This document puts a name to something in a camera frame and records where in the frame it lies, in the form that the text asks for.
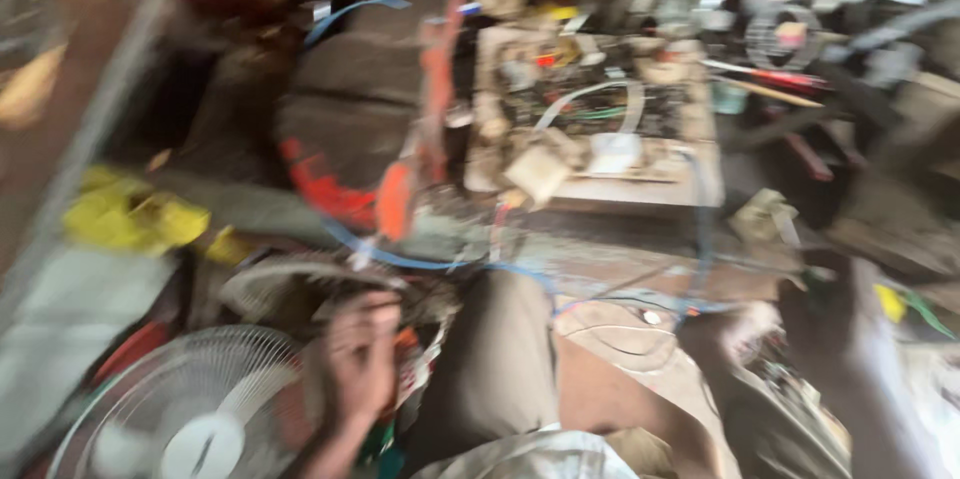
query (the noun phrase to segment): blue cable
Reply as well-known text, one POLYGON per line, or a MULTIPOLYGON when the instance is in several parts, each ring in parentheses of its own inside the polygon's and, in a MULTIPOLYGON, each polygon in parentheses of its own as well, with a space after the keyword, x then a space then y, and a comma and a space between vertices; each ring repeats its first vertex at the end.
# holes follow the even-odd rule
POLYGON ((324 33, 327 32, 330 26, 340 19, 341 16, 347 14, 351 10, 354 10, 356 7, 363 7, 365 5, 382 5, 384 7, 400 10, 402 8, 410 7, 411 3, 406 0, 358 0, 357 2, 354 2, 354 4, 343 7, 326 18, 317 21, 317 24, 310 29, 310 32, 307 33, 306 38, 303 39, 303 47, 310 48, 314 44, 317 44, 317 41, 320 40, 320 37, 324 36, 324 33))
POLYGON ((611 302, 611 301, 631 301, 639 304, 652 305, 660 310, 672 312, 677 315, 677 325, 680 327, 687 320, 687 311, 694 308, 702 313, 725 312, 732 307, 726 303, 716 303, 701 299, 691 299, 694 290, 700 291, 707 283, 707 276, 710 274, 711 265, 714 263, 713 249, 713 222, 711 221, 710 207, 707 205, 707 185, 703 177, 703 170, 700 167, 700 161, 692 154, 682 153, 683 157, 690 163, 693 169, 693 176, 696 181, 696 221, 697 221, 697 272, 690 281, 690 286, 683 293, 683 297, 676 297, 679 308, 667 308, 666 306, 638 299, 635 297, 591 297, 566 303, 565 305, 554 309, 554 318, 558 317, 575 306, 590 302, 611 302))
MULTIPOLYGON (((323 228, 329 233, 334 239, 342 243, 348 249, 354 252, 359 252, 361 254, 366 254, 370 258, 383 262, 385 264, 390 264, 392 266, 407 268, 407 269, 421 269, 426 271, 442 271, 448 269, 456 269, 463 267, 474 262, 425 262, 421 260, 413 260, 410 258, 404 258, 403 256, 398 256, 397 254, 392 254, 385 250, 371 246, 355 236, 354 233, 345 228, 340 222, 330 215, 320 213, 319 221, 323 225, 323 228)), ((557 296, 560 291, 554 286, 553 282, 547 278, 546 275, 535 272, 533 270, 523 268, 519 265, 506 264, 503 262, 491 262, 484 264, 484 267, 487 269, 493 270, 502 270, 514 273, 517 275, 522 275, 525 277, 534 278, 540 285, 543 286, 543 289, 546 290, 547 294, 553 298, 557 296)))

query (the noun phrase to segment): fan hub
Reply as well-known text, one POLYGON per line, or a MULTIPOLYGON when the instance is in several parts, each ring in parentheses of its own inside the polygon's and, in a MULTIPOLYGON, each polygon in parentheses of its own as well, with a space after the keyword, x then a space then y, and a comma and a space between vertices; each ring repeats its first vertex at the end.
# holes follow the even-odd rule
POLYGON ((160 459, 161 479, 227 479, 244 447, 244 427, 233 415, 212 412, 183 425, 160 459))

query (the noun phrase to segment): khaki pants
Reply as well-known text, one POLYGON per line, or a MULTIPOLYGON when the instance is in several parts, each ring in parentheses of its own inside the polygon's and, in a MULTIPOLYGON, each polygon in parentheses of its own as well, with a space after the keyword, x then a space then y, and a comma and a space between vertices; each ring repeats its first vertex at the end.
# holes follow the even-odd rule
MULTIPOLYGON (((400 479, 488 442, 559 422, 552 311, 533 278, 506 271, 480 275, 423 394, 400 479)), ((738 398, 722 419, 745 478, 850 477, 849 456, 815 411, 770 391, 744 368, 729 375, 738 398)), ((669 450, 655 436, 630 429, 607 439, 638 475, 672 475, 669 450)))

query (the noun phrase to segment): green wire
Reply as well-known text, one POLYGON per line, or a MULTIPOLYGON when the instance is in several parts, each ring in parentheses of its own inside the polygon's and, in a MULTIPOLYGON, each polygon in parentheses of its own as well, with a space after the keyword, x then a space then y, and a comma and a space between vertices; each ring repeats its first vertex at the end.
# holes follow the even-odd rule
POLYGON ((593 112, 579 112, 570 116, 571 119, 611 119, 618 115, 623 115, 627 111, 626 107, 620 106, 606 110, 593 112))
POLYGON ((951 331, 942 323, 942 321, 940 321, 940 319, 937 317, 937 314, 933 313, 930 305, 927 304, 927 301, 918 292, 912 289, 904 289, 900 292, 900 295, 903 297, 903 302, 905 302, 907 306, 910 306, 916 310, 923 318, 923 321, 926 322, 930 327, 933 327, 937 331, 940 331, 943 335, 956 340, 957 336, 954 335, 954 331, 951 331))

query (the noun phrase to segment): electric fan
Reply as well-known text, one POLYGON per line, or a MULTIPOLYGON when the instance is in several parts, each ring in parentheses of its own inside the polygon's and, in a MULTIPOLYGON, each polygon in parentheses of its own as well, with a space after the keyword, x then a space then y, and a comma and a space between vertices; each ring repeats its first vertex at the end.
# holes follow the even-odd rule
POLYGON ((255 325, 174 339, 100 391, 47 479, 273 479, 314 427, 298 351, 255 325))

